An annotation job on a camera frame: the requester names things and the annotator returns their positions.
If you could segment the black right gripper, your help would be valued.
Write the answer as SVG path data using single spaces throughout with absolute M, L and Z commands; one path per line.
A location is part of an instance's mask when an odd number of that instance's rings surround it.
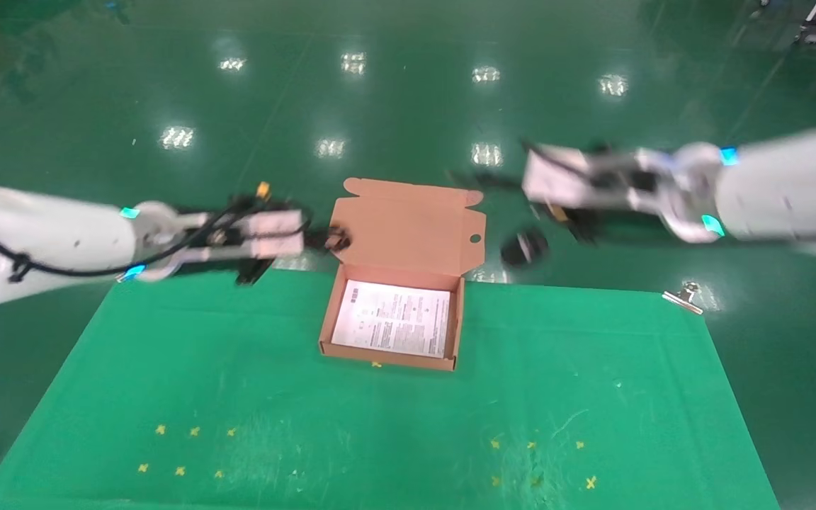
M 655 246 L 657 218 L 643 212 L 553 207 L 553 219 L 576 242 L 598 246 Z

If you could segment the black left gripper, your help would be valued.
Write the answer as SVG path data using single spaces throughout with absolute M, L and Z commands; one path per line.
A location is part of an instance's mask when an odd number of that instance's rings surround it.
M 304 234 L 305 248 L 309 251 L 336 252 L 336 226 L 326 229 L 309 229 Z M 263 259 L 249 259 L 241 261 L 237 269 L 237 285 L 252 286 L 269 268 L 272 267 L 278 255 Z

